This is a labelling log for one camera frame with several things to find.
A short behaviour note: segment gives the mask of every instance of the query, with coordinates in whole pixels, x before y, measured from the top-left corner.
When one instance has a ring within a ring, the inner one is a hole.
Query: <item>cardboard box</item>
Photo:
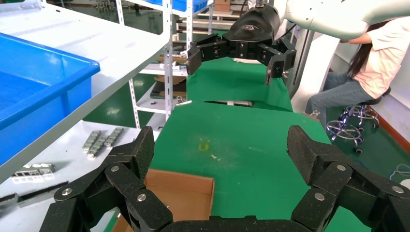
[[[215,0],[215,5],[231,5],[231,0]]]
[[[231,10],[231,6],[230,5],[216,5],[215,4],[215,11],[230,11]]]
[[[214,197],[213,178],[149,169],[144,183],[169,206],[174,222],[209,219]],[[121,216],[112,231],[132,232],[132,229]]]

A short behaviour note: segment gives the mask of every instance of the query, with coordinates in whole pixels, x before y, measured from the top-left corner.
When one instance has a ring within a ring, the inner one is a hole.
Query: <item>white table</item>
[[[85,140],[90,133],[101,130],[103,135],[109,135],[117,126],[106,125],[93,122],[80,121],[43,152],[33,158],[28,164],[52,163],[56,166],[54,180],[43,183],[14,184],[11,179],[7,179],[0,185],[0,197],[17,193],[23,195],[32,191],[43,189],[64,181],[73,181],[86,173],[96,169],[111,151],[111,148],[104,147],[94,160],[87,159],[86,154],[81,150]],[[140,129],[124,128],[124,132],[118,138],[115,145],[130,143],[137,137]],[[154,140],[159,132],[154,131]],[[16,207],[14,211],[0,218],[1,232],[37,232],[40,230],[45,214],[53,198],[38,202],[23,208]],[[108,223],[114,212],[109,212],[100,223]]]

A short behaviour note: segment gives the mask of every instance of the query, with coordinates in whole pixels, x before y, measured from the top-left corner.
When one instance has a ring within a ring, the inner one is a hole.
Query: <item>metal screw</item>
[[[112,171],[112,172],[116,172],[116,171],[118,171],[118,169],[119,169],[118,166],[114,166],[114,167],[111,168],[111,171]]]
[[[137,197],[137,200],[139,201],[139,202],[142,202],[143,200],[145,200],[146,199],[146,195],[145,194],[140,194],[140,195],[138,195],[138,197]]]
[[[397,193],[404,193],[404,190],[399,186],[393,186],[392,189]]]
[[[323,194],[321,194],[319,192],[315,193],[315,198],[318,199],[319,201],[324,201]]]
[[[339,169],[339,170],[341,170],[341,171],[346,170],[345,166],[343,166],[343,165],[338,165],[338,166],[336,166],[336,167],[337,167],[337,169]]]
[[[66,188],[65,190],[63,190],[63,192],[61,193],[63,196],[67,196],[68,194],[70,194],[73,190],[71,188]]]

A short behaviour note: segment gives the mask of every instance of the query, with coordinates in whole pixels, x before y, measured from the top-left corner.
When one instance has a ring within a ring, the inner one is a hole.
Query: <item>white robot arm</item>
[[[283,14],[301,28],[341,39],[360,37],[369,25],[403,16],[410,16],[410,0],[287,0]]]

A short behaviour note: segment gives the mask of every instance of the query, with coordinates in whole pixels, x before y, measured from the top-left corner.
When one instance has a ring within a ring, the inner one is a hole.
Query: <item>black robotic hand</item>
[[[265,84],[269,85],[273,78],[281,78],[283,71],[293,67],[296,56],[288,41],[274,41],[279,26],[279,16],[272,6],[251,8],[221,37],[215,33],[191,42],[188,74],[196,72],[202,61],[223,57],[255,59],[267,66]]]

